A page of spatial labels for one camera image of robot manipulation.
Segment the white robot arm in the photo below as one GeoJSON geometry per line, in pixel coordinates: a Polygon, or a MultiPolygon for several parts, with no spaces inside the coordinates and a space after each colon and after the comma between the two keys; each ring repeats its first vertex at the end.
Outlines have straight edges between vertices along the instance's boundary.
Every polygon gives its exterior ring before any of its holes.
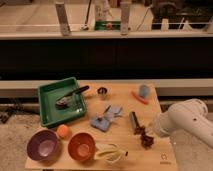
{"type": "Polygon", "coordinates": [[[199,99],[172,104],[152,121],[152,130],[159,137],[168,137],[183,129],[213,148],[213,123],[206,116],[207,105],[199,99]]]}

